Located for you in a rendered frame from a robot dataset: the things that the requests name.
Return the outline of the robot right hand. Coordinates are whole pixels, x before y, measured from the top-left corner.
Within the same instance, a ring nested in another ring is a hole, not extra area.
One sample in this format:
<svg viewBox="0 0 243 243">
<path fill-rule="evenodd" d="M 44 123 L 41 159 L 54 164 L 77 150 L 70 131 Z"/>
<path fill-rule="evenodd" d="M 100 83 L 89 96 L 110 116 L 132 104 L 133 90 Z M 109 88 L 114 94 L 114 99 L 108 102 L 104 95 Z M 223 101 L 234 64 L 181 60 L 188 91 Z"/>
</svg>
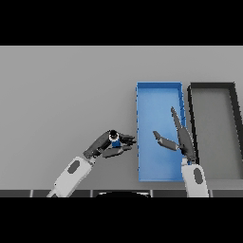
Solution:
<svg viewBox="0 0 243 243">
<path fill-rule="evenodd" d="M 153 134 L 158 144 L 162 147 L 170 149 L 172 151 L 179 150 L 181 154 L 187 158 L 191 163 L 196 162 L 196 151 L 192 142 L 192 138 L 188 132 L 188 129 L 183 126 L 178 117 L 177 111 L 174 107 L 171 107 L 172 118 L 174 120 L 175 127 L 178 134 L 178 142 L 168 140 L 162 137 L 158 131 L 154 131 Z"/>
</svg>

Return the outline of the blue pipe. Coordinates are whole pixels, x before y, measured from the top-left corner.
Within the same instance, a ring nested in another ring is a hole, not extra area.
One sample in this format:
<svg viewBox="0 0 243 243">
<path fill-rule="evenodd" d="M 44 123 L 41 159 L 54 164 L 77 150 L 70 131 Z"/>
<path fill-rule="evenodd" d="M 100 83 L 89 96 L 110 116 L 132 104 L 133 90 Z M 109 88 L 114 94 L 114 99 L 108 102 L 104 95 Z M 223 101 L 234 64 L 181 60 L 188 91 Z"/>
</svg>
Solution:
<svg viewBox="0 0 243 243">
<path fill-rule="evenodd" d="M 109 140 L 110 140 L 113 148 L 121 146 L 119 133 L 116 130 L 111 130 L 109 132 Z"/>
</svg>

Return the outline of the dark grey bin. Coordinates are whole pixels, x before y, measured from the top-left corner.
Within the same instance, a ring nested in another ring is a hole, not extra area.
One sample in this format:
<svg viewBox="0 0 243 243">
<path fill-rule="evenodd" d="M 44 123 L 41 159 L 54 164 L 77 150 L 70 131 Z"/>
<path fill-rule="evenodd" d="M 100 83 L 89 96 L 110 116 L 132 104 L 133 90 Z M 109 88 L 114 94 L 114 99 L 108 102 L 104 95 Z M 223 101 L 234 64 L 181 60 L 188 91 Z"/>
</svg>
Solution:
<svg viewBox="0 0 243 243">
<path fill-rule="evenodd" d="M 243 179 L 243 123 L 235 83 L 190 83 L 197 163 L 207 179 Z"/>
</svg>

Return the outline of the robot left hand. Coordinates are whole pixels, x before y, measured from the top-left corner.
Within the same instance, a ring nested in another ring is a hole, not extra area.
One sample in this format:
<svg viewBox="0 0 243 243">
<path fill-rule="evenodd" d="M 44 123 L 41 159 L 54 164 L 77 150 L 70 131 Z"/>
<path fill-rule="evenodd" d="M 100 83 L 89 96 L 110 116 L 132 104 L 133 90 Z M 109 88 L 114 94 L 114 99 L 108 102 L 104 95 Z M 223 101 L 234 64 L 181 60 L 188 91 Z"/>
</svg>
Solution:
<svg viewBox="0 0 243 243">
<path fill-rule="evenodd" d="M 108 130 L 100 135 L 85 151 L 84 157 L 86 159 L 96 158 L 98 156 L 103 156 L 105 159 L 119 156 L 123 152 L 131 150 L 132 145 L 136 143 L 135 138 L 130 135 L 124 135 L 120 132 L 120 142 L 121 146 L 113 148 L 112 144 L 109 140 L 109 132 Z"/>
</svg>

